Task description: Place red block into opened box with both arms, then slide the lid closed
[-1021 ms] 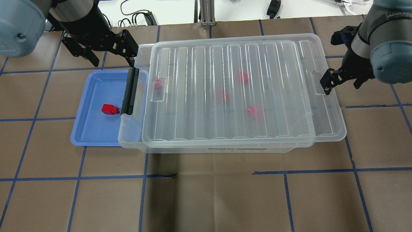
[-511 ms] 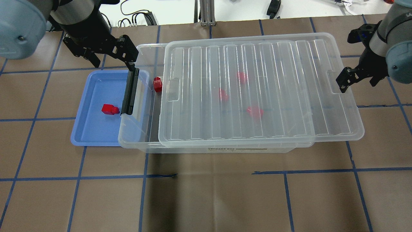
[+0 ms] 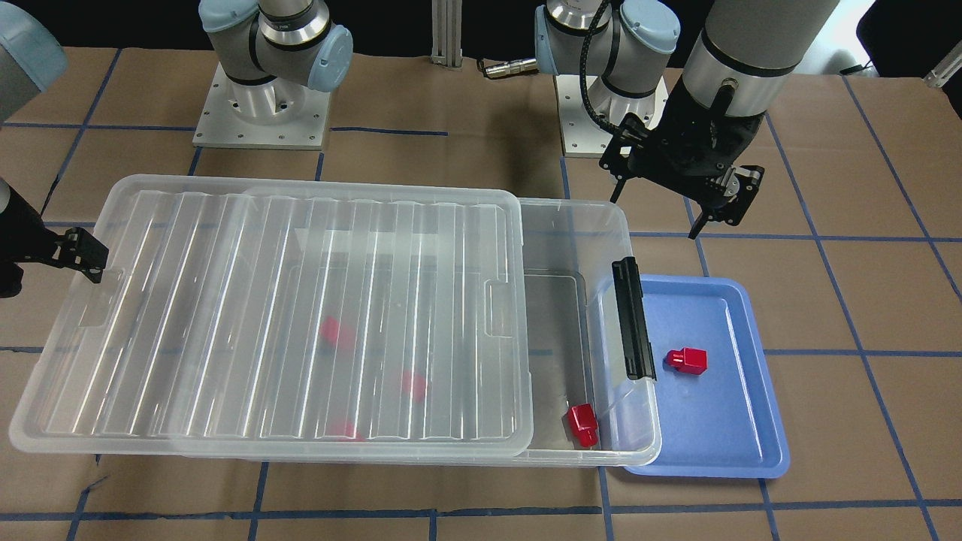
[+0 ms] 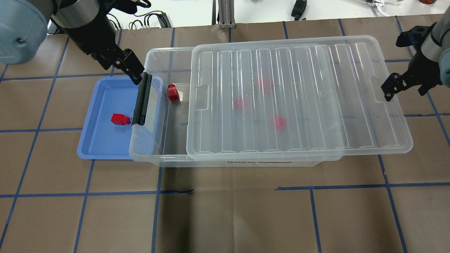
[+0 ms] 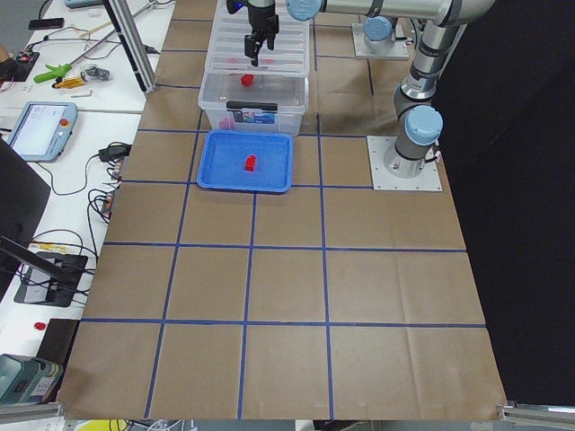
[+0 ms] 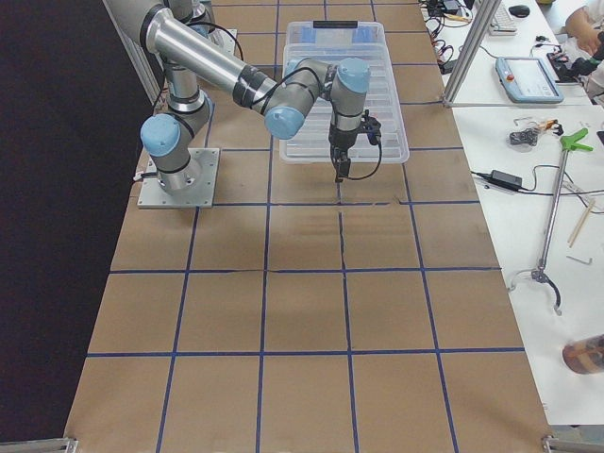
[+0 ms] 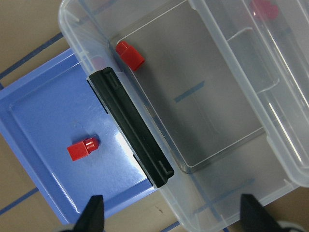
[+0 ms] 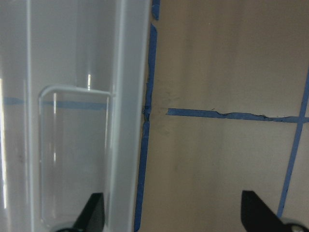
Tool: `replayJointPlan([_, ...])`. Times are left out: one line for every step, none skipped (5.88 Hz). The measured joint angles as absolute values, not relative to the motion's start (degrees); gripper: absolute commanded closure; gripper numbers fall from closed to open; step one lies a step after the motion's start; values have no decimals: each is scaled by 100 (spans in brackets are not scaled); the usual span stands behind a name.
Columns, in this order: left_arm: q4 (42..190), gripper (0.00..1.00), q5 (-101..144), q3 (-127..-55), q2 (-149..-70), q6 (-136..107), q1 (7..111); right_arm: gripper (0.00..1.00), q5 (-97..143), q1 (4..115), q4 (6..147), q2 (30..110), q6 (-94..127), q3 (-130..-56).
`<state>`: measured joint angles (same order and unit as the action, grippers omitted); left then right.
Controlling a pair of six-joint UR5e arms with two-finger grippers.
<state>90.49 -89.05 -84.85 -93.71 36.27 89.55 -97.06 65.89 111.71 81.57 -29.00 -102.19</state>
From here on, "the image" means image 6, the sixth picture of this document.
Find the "person hand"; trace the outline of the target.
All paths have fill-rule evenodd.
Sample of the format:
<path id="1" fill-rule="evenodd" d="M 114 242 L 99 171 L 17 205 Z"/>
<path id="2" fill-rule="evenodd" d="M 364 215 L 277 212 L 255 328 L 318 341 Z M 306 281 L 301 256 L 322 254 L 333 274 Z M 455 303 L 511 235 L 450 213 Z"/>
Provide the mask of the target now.
<path id="1" fill-rule="evenodd" d="M 577 39 L 577 46 L 582 51 L 589 55 L 593 55 L 598 51 L 601 41 L 599 39 L 600 31 L 597 29 L 587 28 L 583 31 L 577 31 L 575 38 Z"/>

